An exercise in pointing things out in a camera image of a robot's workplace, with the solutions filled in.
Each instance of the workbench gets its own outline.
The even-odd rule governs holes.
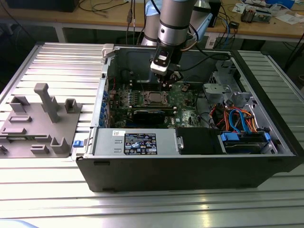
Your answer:
[[[14,95],[41,103],[33,88],[48,83],[57,101],[75,98],[83,107],[75,140],[89,134],[103,45],[36,45],[0,95],[0,126]],[[269,98],[304,146],[303,97],[270,57],[240,51]],[[0,159],[0,218],[21,219],[39,228],[301,228],[304,224],[304,165],[279,173],[257,189],[94,193],[75,158]]]
[[[93,0],[93,3],[97,4],[102,1]],[[226,13],[235,22],[240,23],[236,38],[242,39],[258,39],[258,40],[272,40],[272,41],[287,41],[297,42],[301,37],[304,27],[300,23],[295,25],[289,25],[276,18],[272,18],[269,24],[265,23],[243,23],[240,21],[239,13],[233,13],[233,5],[239,2],[238,0],[223,0]],[[114,0],[109,4],[105,4],[104,7],[110,7],[123,3],[123,0]],[[91,5],[87,0],[82,4],[82,7],[90,10]],[[47,10],[29,10],[29,9],[7,9],[12,16],[18,20],[20,24],[24,25],[36,25],[36,26],[48,26],[54,27],[57,33],[59,42],[66,42],[63,28],[80,28],[80,29],[104,29],[104,30],[121,30],[127,29],[127,13],[130,8],[130,3],[124,4],[119,7],[109,9],[106,16],[101,16],[93,12],[84,11],[80,8],[76,8],[73,13],[64,13],[57,11]],[[304,10],[304,7],[295,5],[294,10]],[[143,3],[136,3],[136,28],[135,31],[141,31],[143,28]],[[14,24],[7,13],[0,7],[0,23]],[[225,32],[225,28],[221,21],[218,19],[214,28],[208,28],[205,36],[209,39],[206,44],[206,48],[213,48],[215,39],[218,36],[222,36]]]

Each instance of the black plastic cover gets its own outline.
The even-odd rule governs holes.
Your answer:
[[[206,127],[178,127],[176,136],[182,137],[184,148],[180,154],[222,154],[219,130]]]

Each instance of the blue cable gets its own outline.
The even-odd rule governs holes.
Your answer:
[[[227,30],[228,30],[228,33],[227,33],[227,36],[226,36],[226,40],[225,40],[224,46],[222,47],[222,49],[224,49],[224,47],[225,47],[226,44],[227,44],[228,37],[229,37],[229,34],[230,34],[230,27],[229,27],[229,25],[228,25],[228,23],[227,23],[227,21],[226,21],[225,19],[222,18],[222,20],[225,22],[226,28],[227,28]]]
[[[231,127],[232,127],[234,130],[236,130],[237,133],[241,134],[241,131],[240,131],[238,128],[236,128],[236,127],[233,125],[233,123],[232,123],[232,115],[233,115],[234,112],[239,112],[240,117],[241,117],[241,121],[242,121],[242,125],[243,125],[243,128],[244,128],[244,131],[245,131],[246,133],[251,133],[251,131],[249,130],[249,128],[247,127],[247,125],[246,125],[246,123],[245,123],[245,119],[244,119],[243,113],[242,113],[240,110],[238,110],[238,109],[232,110],[232,111],[230,112],[230,114],[229,114],[229,124],[231,125]]]

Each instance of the green circuit board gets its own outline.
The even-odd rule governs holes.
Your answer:
[[[165,108],[170,112],[173,112],[174,108],[174,114],[166,116],[164,123],[156,125],[155,128],[201,127],[195,110],[197,91],[189,89],[182,92],[182,88],[182,83],[172,85],[172,89],[168,92],[132,91],[124,86],[118,88],[110,101],[112,127],[140,128],[140,126],[132,123],[132,110],[142,110],[149,107],[147,102],[150,102],[150,100],[145,98],[145,95],[147,96],[149,93],[160,93]]]

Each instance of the wooden tabletop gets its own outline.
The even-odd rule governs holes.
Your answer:
[[[92,0],[94,4],[108,2],[108,0]],[[231,17],[231,20],[239,23],[238,34],[257,35],[267,37],[283,37],[283,38],[300,38],[304,31],[304,24],[297,23],[289,25],[276,18],[271,18],[270,23],[243,23],[240,20],[240,14],[232,12],[233,5],[237,0],[223,0],[226,13]],[[123,0],[113,0],[111,3],[98,6],[98,9],[108,8],[117,4],[123,3]],[[82,7],[91,10],[90,0],[86,0]],[[44,22],[61,22],[61,23],[76,23],[76,24],[94,24],[94,25],[110,25],[110,26],[126,26],[127,14],[130,8],[130,3],[118,6],[107,10],[106,13],[98,15],[93,12],[84,11],[76,8],[73,13],[64,13],[48,10],[29,10],[29,9],[9,9],[10,14],[19,20],[32,20]],[[143,27],[143,3],[136,3],[136,25]],[[10,18],[7,13],[0,7],[0,18]],[[214,28],[208,28],[208,32],[224,32],[221,21],[218,19]]]

